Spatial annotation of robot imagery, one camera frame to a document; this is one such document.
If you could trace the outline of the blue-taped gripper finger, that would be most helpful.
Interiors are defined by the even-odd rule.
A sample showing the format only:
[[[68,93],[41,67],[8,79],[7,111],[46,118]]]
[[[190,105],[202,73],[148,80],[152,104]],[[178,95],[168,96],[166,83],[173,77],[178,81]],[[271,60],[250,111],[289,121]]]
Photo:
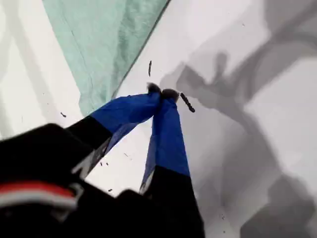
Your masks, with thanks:
[[[150,119],[161,103],[161,89],[148,83],[146,94],[119,97],[106,103],[67,130],[92,149],[71,170],[85,178],[95,165],[137,125]]]
[[[154,224],[162,238],[203,238],[204,223],[192,186],[178,98],[173,89],[161,93],[140,193],[154,206]]]

